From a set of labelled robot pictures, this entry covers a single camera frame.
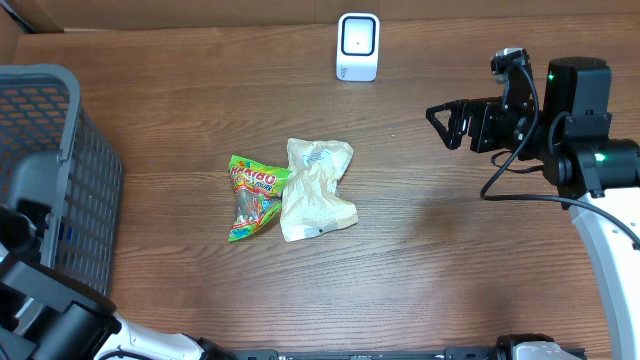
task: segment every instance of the small white box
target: small white box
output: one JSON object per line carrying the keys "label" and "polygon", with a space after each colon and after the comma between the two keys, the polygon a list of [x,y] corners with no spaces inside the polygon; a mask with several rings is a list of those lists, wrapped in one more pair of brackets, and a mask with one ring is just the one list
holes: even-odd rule
{"label": "small white box", "polygon": [[373,14],[346,13],[338,23],[336,76],[373,81],[378,73],[380,20]]}

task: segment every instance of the white device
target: white device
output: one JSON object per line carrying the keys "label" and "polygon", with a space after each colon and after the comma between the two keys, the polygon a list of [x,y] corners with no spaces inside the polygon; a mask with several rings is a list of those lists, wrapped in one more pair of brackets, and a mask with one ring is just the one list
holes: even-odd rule
{"label": "white device", "polygon": [[[164,334],[132,323],[115,315],[122,325],[120,332],[111,335],[98,351],[95,360],[110,359],[110,354],[120,351],[141,355],[153,360],[200,360],[203,350],[193,340],[182,334]],[[122,356],[119,359],[131,359]]]}
{"label": "white device", "polygon": [[[579,200],[599,207],[640,235],[640,188],[609,189],[602,198],[583,195]],[[602,216],[582,208],[569,208],[573,224],[587,248],[602,306],[611,357],[640,359],[640,250],[622,230]]]}
{"label": "white device", "polygon": [[380,20],[373,14],[346,13],[338,23],[336,76],[344,81],[373,81],[378,73]]}

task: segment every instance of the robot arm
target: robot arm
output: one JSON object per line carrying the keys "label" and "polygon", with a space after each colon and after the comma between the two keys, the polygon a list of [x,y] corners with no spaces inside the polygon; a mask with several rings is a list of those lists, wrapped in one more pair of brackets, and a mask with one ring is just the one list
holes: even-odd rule
{"label": "robot arm", "polygon": [[[594,58],[552,60],[541,113],[529,100],[537,104],[526,50],[498,52],[491,68],[498,83],[505,84],[501,97],[445,103],[429,108],[427,119],[451,150],[468,133],[474,152],[513,152],[483,188],[483,199],[556,201],[569,209],[594,269],[613,358],[640,359],[640,147],[632,140],[609,139],[610,68]],[[446,110],[448,127],[436,117]],[[544,177],[560,196],[486,196],[516,156],[542,161]]]}
{"label": "robot arm", "polygon": [[[640,188],[605,190],[595,205],[631,226],[640,235]],[[620,229],[596,213],[570,207],[571,219],[582,237],[609,324],[613,359],[640,359],[640,251]]]}
{"label": "robot arm", "polygon": [[135,323],[127,322],[115,314],[122,328],[109,336],[95,355],[95,360],[106,360],[127,353],[154,360],[200,360],[204,350],[198,343],[182,334],[163,334]]}

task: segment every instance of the basket mesh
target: basket mesh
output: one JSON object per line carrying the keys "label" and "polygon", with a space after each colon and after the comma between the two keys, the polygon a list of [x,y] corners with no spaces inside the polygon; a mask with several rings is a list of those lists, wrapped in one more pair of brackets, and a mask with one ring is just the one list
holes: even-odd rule
{"label": "basket mesh", "polygon": [[[6,202],[12,171],[34,152],[57,151],[69,106],[59,81],[20,78],[0,84],[0,201]],[[80,109],[69,160],[59,224],[47,230],[54,241],[54,268],[106,294],[118,222],[123,169],[117,153]],[[51,174],[51,181],[58,181]]]}

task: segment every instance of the wall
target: wall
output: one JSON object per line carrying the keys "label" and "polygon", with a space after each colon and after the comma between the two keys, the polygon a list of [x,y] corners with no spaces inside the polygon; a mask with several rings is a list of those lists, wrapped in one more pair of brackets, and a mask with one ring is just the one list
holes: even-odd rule
{"label": "wall", "polygon": [[18,38],[24,34],[9,15],[0,9],[0,64],[11,64]]}
{"label": "wall", "polygon": [[10,0],[10,3],[45,31],[334,23],[347,11],[373,12],[383,21],[640,12],[637,0]]}

